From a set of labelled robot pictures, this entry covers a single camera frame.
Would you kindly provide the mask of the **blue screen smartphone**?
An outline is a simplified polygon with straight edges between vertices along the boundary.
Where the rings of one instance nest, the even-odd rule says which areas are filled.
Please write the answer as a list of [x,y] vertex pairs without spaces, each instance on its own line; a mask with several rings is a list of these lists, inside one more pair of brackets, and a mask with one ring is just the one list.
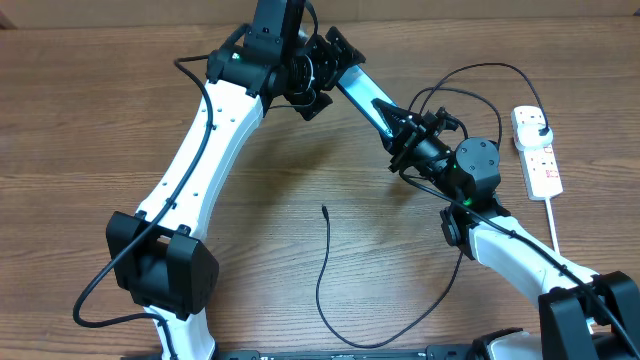
[[373,101],[380,99],[391,105],[396,103],[359,65],[348,68],[339,79],[337,87],[379,132],[384,141],[392,138],[391,127],[373,106]]

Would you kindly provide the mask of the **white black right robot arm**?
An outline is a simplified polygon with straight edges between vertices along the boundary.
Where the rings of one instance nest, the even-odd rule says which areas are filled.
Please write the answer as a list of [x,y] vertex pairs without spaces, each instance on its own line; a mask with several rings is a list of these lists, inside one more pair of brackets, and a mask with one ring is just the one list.
[[409,168],[448,202],[441,211],[447,242],[494,270],[538,310],[540,333],[521,328],[475,339],[471,359],[636,359],[639,289],[626,274],[599,274],[529,234],[499,202],[499,147],[468,137],[456,148],[439,138],[459,122],[444,110],[420,115],[381,99],[372,102],[392,155],[390,169]]

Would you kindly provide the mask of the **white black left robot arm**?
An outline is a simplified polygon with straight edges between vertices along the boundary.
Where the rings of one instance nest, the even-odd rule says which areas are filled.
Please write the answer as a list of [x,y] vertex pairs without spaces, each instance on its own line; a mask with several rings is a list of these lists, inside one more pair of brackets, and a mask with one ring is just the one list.
[[134,214],[117,212],[107,225],[117,283],[154,322],[164,359],[215,355],[206,307],[219,265],[205,241],[246,140],[278,97],[313,118],[346,70],[363,60],[337,30],[303,33],[303,16],[313,14],[308,1],[261,0],[252,22],[206,56],[197,80],[201,109],[169,168]]

